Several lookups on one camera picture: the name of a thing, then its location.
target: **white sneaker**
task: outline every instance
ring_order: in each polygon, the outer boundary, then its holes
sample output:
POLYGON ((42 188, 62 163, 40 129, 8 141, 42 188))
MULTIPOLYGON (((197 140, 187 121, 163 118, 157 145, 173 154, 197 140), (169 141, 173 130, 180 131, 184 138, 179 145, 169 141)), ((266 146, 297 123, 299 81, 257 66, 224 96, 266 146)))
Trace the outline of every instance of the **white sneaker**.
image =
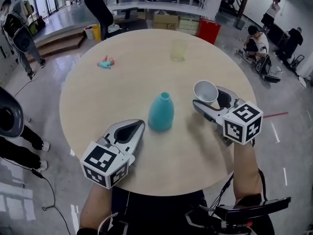
POLYGON ((49 151, 49 149, 50 149, 50 143, 47 142, 47 141, 44 141, 41 150, 42 150, 42 151, 49 151))
POLYGON ((48 169, 48 162, 46 160, 40 160, 40 168, 37 169, 38 172, 48 169))

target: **yellow trash can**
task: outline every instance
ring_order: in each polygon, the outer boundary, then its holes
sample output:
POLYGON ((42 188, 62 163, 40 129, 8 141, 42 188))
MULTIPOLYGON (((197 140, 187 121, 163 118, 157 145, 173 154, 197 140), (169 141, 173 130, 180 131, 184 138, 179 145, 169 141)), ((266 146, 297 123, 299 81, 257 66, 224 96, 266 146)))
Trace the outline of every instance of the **yellow trash can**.
POLYGON ((101 41, 100 25, 98 24, 98 25, 92 27, 92 31, 93 31, 95 40, 100 42, 101 41))

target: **black chair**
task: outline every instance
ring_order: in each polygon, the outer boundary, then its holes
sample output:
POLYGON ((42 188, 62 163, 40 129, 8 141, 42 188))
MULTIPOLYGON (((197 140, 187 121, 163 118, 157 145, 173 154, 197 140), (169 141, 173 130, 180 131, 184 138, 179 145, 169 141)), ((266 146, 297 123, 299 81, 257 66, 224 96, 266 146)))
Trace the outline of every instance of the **black chair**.
POLYGON ((20 104, 0 87, 0 136, 19 137, 24 129, 24 117, 20 104))
POLYGON ((85 0, 86 7, 100 23, 101 40, 108 38, 108 27, 113 23, 113 15, 103 0, 85 0))

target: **wooden steps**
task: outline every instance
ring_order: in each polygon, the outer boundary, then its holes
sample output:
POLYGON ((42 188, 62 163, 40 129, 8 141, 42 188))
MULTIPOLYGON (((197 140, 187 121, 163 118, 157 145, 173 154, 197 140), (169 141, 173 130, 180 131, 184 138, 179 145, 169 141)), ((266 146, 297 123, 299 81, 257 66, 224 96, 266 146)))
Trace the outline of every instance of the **wooden steps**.
MULTIPOLYGON (((61 33, 59 35, 47 38, 36 43, 38 51, 42 57, 50 57, 69 50, 78 49, 86 39, 83 29, 75 29, 61 33)), ((30 63, 34 62, 34 58, 27 54, 30 63)))

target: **white wall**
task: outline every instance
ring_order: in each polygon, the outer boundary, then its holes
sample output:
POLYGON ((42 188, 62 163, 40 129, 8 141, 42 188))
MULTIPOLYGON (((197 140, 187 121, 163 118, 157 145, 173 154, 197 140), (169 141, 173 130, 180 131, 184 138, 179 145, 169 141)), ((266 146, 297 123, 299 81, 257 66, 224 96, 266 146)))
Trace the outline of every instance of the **white wall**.
MULTIPOLYGON (((268 10, 271 3, 272 0, 248 0, 244 14, 263 26, 261 23, 263 14, 268 10)), ((302 28, 304 41, 302 46, 298 46, 294 54, 295 56, 302 54, 307 59, 313 51, 313 12, 309 11, 298 0, 281 0, 279 5, 281 10, 276 15, 275 23, 284 31, 291 28, 302 28)))

